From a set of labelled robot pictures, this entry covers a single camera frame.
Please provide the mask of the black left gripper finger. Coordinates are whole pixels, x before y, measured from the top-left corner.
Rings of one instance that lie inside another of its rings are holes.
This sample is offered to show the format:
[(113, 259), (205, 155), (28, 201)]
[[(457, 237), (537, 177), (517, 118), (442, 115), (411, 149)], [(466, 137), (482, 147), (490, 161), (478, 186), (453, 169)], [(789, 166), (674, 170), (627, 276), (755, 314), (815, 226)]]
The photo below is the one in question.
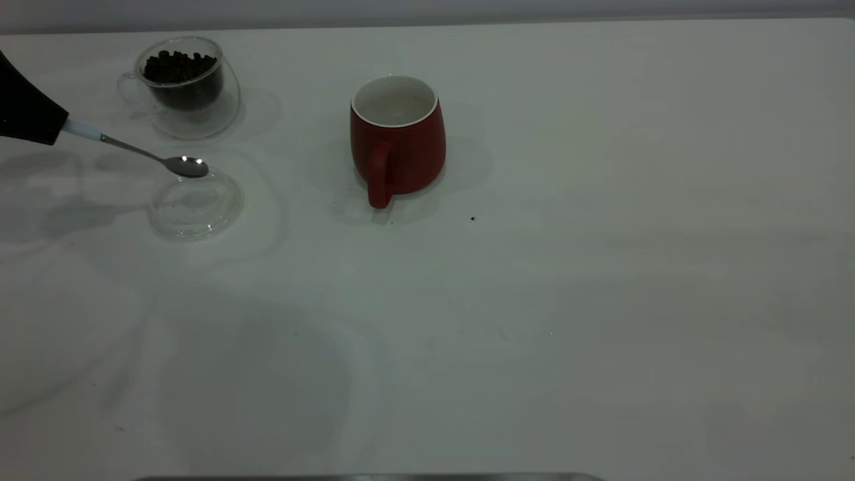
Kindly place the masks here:
[(1, 55), (1, 136), (52, 146), (68, 112), (43, 94)]

